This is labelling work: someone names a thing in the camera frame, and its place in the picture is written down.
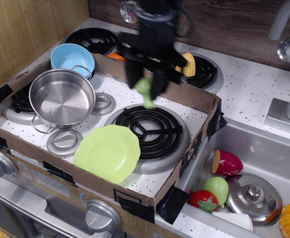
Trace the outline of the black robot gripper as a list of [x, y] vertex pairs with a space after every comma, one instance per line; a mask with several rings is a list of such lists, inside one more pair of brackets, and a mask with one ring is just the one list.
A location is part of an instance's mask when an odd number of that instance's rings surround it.
[[140, 0], [135, 12], [138, 33], [120, 33], [118, 50], [126, 59], [130, 89], [143, 77], [144, 69], [153, 73], [151, 99], [155, 100], [165, 92], [169, 81], [179, 84], [185, 78], [175, 68], [184, 67], [187, 62], [174, 48], [179, 37], [179, 18], [185, 9], [179, 0]]

